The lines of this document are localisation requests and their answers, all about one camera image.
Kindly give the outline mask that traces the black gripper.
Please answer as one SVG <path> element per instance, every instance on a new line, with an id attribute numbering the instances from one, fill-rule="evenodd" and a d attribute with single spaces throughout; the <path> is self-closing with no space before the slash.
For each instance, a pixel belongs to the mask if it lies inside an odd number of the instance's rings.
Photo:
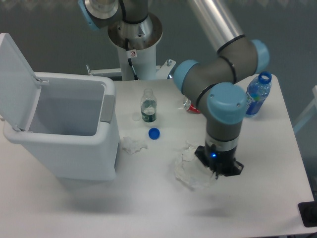
<path id="1" fill-rule="evenodd" d="M 241 174 L 244 165 L 235 160 L 236 147 L 229 151 L 219 151 L 214 145 L 198 146 L 195 156 L 205 168 L 216 172 L 215 178 L 219 176 L 238 176 Z"/>

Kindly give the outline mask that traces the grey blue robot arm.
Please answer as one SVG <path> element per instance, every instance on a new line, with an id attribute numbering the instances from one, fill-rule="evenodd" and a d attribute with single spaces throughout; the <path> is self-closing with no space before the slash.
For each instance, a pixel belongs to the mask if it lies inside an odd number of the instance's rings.
<path id="1" fill-rule="evenodd" d="M 78 2 L 88 24 L 108 28 L 108 36 L 123 56 L 123 79 L 147 79 L 155 68 L 143 50 L 162 37 L 160 20 L 149 12 L 146 0 L 81 0 Z M 195 155 L 215 176 L 237 176 L 243 164 L 235 158 L 246 111 L 245 92 L 237 83 L 265 69 L 269 52 L 259 40 L 248 40 L 220 0 L 191 0 L 189 5 L 202 26 L 217 59 L 207 65 L 194 60 L 181 63 L 173 74 L 179 91 L 207 120 L 205 144 Z"/>

